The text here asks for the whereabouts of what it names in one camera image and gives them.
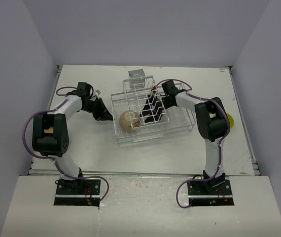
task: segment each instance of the small gray box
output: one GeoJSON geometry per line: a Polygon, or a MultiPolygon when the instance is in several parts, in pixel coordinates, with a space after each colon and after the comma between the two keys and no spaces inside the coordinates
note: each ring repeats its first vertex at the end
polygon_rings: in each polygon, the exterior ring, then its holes
{"type": "Polygon", "coordinates": [[[145,85],[145,72],[143,69],[129,71],[131,89],[143,88],[145,85]]]}

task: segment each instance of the yellow ball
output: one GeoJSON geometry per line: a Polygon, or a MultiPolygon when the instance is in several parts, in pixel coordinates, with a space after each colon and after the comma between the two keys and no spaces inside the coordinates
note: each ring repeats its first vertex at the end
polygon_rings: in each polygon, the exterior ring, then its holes
{"type": "Polygon", "coordinates": [[[234,118],[229,113],[226,113],[226,114],[227,114],[227,117],[228,117],[228,120],[230,123],[230,128],[233,128],[233,126],[235,124],[234,118]]]}

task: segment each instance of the white tabletop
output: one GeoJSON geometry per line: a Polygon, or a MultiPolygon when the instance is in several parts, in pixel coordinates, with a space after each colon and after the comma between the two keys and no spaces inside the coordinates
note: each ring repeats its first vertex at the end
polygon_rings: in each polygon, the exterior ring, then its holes
{"type": "MultiPolygon", "coordinates": [[[[266,176],[230,177],[235,206],[189,209],[175,200],[184,177],[110,178],[100,210],[53,206],[56,179],[19,177],[2,237],[281,237],[281,216],[266,176]]],[[[180,202],[188,203],[187,188],[180,202]]]]}
{"type": "MultiPolygon", "coordinates": [[[[235,120],[224,143],[225,172],[227,175],[254,175],[228,69],[64,65],[57,88],[87,82],[100,90],[100,96],[111,111],[110,94],[122,92],[123,79],[128,78],[128,71],[135,69],[144,69],[156,82],[180,79],[193,87],[195,95],[221,98],[226,112],[235,120]]],[[[55,95],[52,107],[62,100],[55,95]]],[[[68,132],[70,146],[67,152],[83,171],[201,174],[205,166],[205,143],[197,126],[187,135],[119,147],[113,122],[95,121],[92,114],[80,111],[68,121],[68,132]]],[[[54,170],[49,161],[35,159],[31,173],[52,173],[54,170]]]]}

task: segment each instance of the red wire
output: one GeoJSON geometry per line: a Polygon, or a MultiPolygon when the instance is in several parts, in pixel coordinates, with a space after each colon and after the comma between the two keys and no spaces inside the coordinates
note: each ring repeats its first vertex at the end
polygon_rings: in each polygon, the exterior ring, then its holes
{"type": "Polygon", "coordinates": [[[89,187],[88,187],[88,189],[89,189],[90,198],[91,198],[91,197],[92,197],[92,190],[91,190],[91,188],[89,188],[89,187]]]}
{"type": "MultiPolygon", "coordinates": [[[[92,190],[91,188],[88,187],[89,193],[90,193],[90,198],[92,197],[92,190]]],[[[87,203],[89,205],[90,200],[87,198],[87,189],[85,188],[85,197],[87,199],[87,203]]]]}

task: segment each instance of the cable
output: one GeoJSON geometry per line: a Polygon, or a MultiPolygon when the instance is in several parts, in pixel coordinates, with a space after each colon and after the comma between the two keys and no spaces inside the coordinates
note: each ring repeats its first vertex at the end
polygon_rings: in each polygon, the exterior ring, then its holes
{"type": "Polygon", "coordinates": [[[107,181],[104,177],[101,177],[101,176],[72,177],[72,176],[66,174],[65,172],[63,172],[63,171],[61,170],[61,168],[58,166],[58,163],[56,162],[56,159],[55,159],[55,158],[53,158],[53,157],[41,157],[41,156],[38,156],[37,154],[35,154],[35,153],[29,148],[29,146],[28,146],[28,144],[27,144],[26,131],[27,131],[27,127],[28,127],[30,121],[31,121],[35,116],[37,116],[37,115],[41,115],[41,114],[45,114],[45,113],[50,113],[50,112],[54,112],[54,111],[58,110],[58,109],[61,108],[67,101],[68,101],[68,98],[66,97],[65,100],[64,100],[60,105],[58,105],[56,108],[54,108],[54,109],[52,109],[52,110],[39,111],[39,112],[36,112],[36,113],[32,114],[32,115],[28,118],[28,120],[26,121],[26,123],[25,123],[24,126],[23,126],[23,129],[22,129],[22,143],[23,143],[25,149],[27,150],[27,152],[28,152],[31,156],[33,156],[33,157],[35,157],[35,158],[38,158],[38,159],[49,159],[49,160],[51,160],[53,163],[55,163],[55,166],[56,166],[57,170],[58,170],[61,174],[63,174],[65,177],[68,177],[68,178],[70,178],[70,179],[80,179],[80,180],[82,180],[82,179],[93,179],[93,178],[99,178],[99,179],[104,180],[105,183],[106,183],[106,192],[105,192],[104,196],[100,199],[100,201],[102,201],[102,200],[106,197],[106,195],[107,195],[107,193],[108,193],[108,191],[109,191],[109,183],[108,183],[108,181],[107,181]]]}
{"type": "Polygon", "coordinates": [[[70,89],[77,89],[76,87],[73,87],[73,86],[63,86],[61,88],[58,88],[55,92],[56,95],[58,96],[66,96],[66,94],[59,94],[58,92],[62,89],[66,89],[66,88],[70,88],[70,89]]]}
{"type": "Polygon", "coordinates": [[[182,205],[180,204],[180,202],[179,202],[179,199],[178,199],[179,191],[180,191],[181,187],[182,187],[184,184],[187,184],[187,183],[189,183],[189,182],[205,182],[205,181],[210,181],[210,180],[212,180],[212,179],[214,179],[214,178],[216,177],[216,175],[217,175],[218,172],[219,172],[219,167],[220,167],[221,162],[222,162],[221,143],[222,143],[223,140],[228,136],[228,134],[229,134],[229,132],[230,132],[230,122],[229,122],[229,120],[228,120],[228,117],[227,117],[226,113],[224,112],[224,110],[222,109],[222,107],[221,107],[216,101],[214,101],[214,100],[212,100],[212,99],[203,98],[203,97],[198,97],[198,96],[195,96],[195,95],[190,94],[189,91],[193,90],[192,87],[191,87],[188,83],[186,83],[186,82],[184,82],[184,81],[182,81],[182,80],[178,80],[178,79],[166,79],[166,80],[162,80],[162,81],[158,82],[158,84],[156,84],[156,86],[158,87],[158,85],[161,84],[162,82],[169,81],[169,80],[175,80],[175,81],[181,82],[181,83],[185,84],[186,86],[188,86],[189,89],[186,90],[186,94],[187,94],[188,96],[190,96],[190,97],[192,97],[192,98],[195,98],[195,99],[198,99],[198,100],[210,101],[210,102],[212,102],[213,104],[215,104],[216,107],[220,110],[220,112],[221,112],[222,115],[224,116],[225,121],[226,121],[226,123],[227,123],[227,132],[226,132],[226,134],[225,134],[225,135],[219,140],[219,142],[218,142],[219,161],[218,161],[218,166],[217,166],[217,169],[216,169],[214,175],[213,175],[211,178],[207,178],[207,179],[188,179],[188,180],[184,181],[183,183],[181,183],[181,184],[179,185],[177,191],[176,191],[176,202],[177,202],[178,206],[181,207],[181,208],[189,208],[189,207],[192,206],[193,203],[191,203],[191,204],[189,204],[189,205],[187,205],[187,206],[182,206],[182,205]]]}

